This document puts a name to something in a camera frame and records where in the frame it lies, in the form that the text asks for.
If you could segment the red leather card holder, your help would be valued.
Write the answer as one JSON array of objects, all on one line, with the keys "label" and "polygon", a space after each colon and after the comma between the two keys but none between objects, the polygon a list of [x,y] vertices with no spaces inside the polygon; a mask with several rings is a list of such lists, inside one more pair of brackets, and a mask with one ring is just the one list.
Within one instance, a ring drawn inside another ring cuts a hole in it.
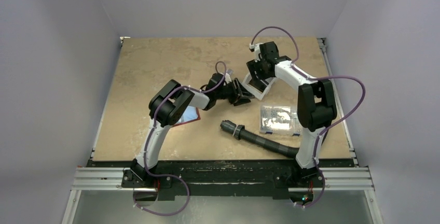
[{"label": "red leather card holder", "polygon": [[196,107],[189,106],[185,109],[184,113],[180,117],[180,119],[173,125],[173,127],[177,127],[179,125],[188,124],[194,121],[200,120],[199,110]]}]

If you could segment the white plastic tray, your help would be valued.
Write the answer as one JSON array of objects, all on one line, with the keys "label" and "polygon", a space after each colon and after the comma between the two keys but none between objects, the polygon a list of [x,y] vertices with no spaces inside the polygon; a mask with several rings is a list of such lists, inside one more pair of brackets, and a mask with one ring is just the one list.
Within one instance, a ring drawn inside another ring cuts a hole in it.
[{"label": "white plastic tray", "polygon": [[255,96],[256,99],[261,101],[264,98],[264,96],[270,91],[271,87],[278,79],[275,77],[267,79],[268,82],[266,84],[263,83],[264,86],[262,91],[258,89],[256,86],[251,85],[251,80],[252,80],[251,73],[247,73],[242,81],[242,84],[247,90],[249,90]]}]

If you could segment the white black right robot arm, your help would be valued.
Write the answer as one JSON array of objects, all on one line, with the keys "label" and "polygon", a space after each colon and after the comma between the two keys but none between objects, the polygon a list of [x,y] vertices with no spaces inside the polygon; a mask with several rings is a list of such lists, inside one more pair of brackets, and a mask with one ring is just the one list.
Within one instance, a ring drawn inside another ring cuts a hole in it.
[{"label": "white black right robot arm", "polygon": [[250,44],[254,59],[247,62],[248,74],[243,86],[262,100],[276,80],[297,91],[297,117],[302,126],[302,140],[291,172],[294,184],[304,186],[318,174],[323,136],[337,117],[333,85],[328,79],[307,74],[287,56],[281,56],[274,42]]}]

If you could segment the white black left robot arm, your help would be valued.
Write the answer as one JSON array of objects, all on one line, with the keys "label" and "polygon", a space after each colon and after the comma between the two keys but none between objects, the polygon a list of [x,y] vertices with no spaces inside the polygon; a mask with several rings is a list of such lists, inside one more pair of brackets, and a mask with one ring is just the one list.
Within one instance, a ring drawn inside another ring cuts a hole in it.
[{"label": "white black left robot arm", "polygon": [[249,103],[254,95],[238,79],[227,73],[214,73],[208,84],[195,89],[171,79],[151,99],[149,129],[140,153],[133,159],[130,171],[141,187],[149,187],[155,180],[154,168],[168,131],[183,116],[188,107],[210,110],[218,100],[233,106]]}]

